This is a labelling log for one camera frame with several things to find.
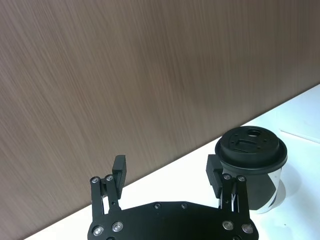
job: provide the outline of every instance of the black and white cup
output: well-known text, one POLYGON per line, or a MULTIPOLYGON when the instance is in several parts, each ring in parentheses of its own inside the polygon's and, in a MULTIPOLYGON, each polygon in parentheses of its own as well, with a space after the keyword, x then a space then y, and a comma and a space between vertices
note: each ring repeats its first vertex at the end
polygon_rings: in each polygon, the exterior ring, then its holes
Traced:
POLYGON ((287 147, 273 132, 241 126, 226 132, 215 146, 223 173, 246 177, 249 209, 269 211, 276 201, 280 175, 287 161, 287 147))

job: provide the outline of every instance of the brown wall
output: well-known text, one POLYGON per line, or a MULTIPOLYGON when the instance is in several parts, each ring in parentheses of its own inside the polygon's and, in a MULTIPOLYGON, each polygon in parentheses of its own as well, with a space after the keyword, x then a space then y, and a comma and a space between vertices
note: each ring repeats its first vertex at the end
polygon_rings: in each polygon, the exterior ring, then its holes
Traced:
POLYGON ((117 154, 132 183, 319 83, 319 13, 313 0, 0 0, 0 239, 88 205, 117 154))

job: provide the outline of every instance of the screw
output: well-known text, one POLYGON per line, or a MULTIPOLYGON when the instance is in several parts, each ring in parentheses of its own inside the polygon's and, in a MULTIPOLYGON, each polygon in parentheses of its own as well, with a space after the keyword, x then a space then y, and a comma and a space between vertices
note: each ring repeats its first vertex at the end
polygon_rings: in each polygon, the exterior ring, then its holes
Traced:
POLYGON ((112 225, 112 231, 114 232, 120 232, 122 229, 124 228, 124 225, 122 222, 120 221, 116 221, 113 225, 112 225))
POLYGON ((93 229, 93 235, 94 236, 100 236, 104 231, 104 228, 102 226, 97 226, 93 229))
POLYGON ((234 229, 234 224, 231 221, 223 221, 222 226, 225 230, 231 231, 234 229))
POLYGON ((254 229, 250 224, 243 224, 241 227, 246 234, 252 234, 254 232, 254 229))
POLYGON ((112 175, 109 175, 109 176, 106 177, 107 181, 111 181, 112 179, 114 179, 114 177, 112 175))
POLYGON ((97 178, 97 177, 94 177, 94 178, 91 179, 91 182, 93 184, 97 183, 98 181, 99 181, 99 178, 97 178))
POLYGON ((230 174, 225 173, 225 174, 223 174, 223 178, 225 180, 229 180, 229 179, 231 179, 231 176, 230 176, 230 174))
POLYGON ((240 182, 244 182, 246 180, 246 178, 244 176, 238 176, 238 180, 240 182))
POLYGON ((155 205, 154 205, 154 208, 155 209, 159 209, 161 207, 161 204, 160 203, 156 203, 155 205))
POLYGON ((182 207, 183 209, 187 209, 187 208, 188 208, 188 204, 184 202, 184 203, 181 204, 181 207, 182 207))

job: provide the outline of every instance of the white table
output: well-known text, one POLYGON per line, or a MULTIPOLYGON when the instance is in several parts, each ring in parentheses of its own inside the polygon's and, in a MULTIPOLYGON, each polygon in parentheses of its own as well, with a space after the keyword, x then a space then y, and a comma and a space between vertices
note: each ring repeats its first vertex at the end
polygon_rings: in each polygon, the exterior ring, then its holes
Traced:
MULTIPOLYGON (((250 215, 259 239, 320 239, 320 85, 245 125, 273 131, 288 149, 275 207, 267 213, 250 215)), ((126 186, 119 201, 121 208, 157 201, 188 201, 217 207, 218 200, 206 174, 207 157, 214 153, 217 141, 126 186)), ((106 198, 104 206, 107 213, 106 198)), ((91 222, 88 206, 27 240, 87 240, 91 222)))

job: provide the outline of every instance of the black plastic lid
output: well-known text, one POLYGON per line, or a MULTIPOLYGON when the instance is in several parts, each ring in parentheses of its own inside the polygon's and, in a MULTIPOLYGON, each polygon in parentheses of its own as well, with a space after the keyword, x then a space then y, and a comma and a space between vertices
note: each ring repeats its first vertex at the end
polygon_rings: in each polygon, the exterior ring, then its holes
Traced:
POLYGON ((287 161, 287 147, 272 131, 241 126, 227 131, 215 146, 224 169, 244 175, 274 172, 287 161))

